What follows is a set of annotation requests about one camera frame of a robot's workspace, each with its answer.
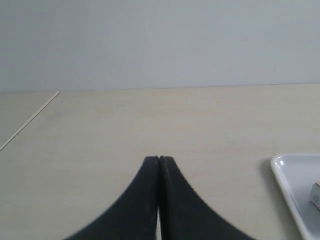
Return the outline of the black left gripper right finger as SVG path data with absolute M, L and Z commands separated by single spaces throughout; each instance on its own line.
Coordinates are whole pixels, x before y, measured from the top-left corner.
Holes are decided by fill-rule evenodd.
M 160 157 L 158 206 L 163 240 L 244 240 L 245 234 L 212 210 L 173 157 Z

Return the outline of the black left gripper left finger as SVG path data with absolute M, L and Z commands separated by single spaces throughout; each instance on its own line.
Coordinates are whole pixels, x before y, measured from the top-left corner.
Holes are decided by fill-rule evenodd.
M 69 240 L 155 240 L 160 160 L 144 159 L 124 193 L 101 216 Z

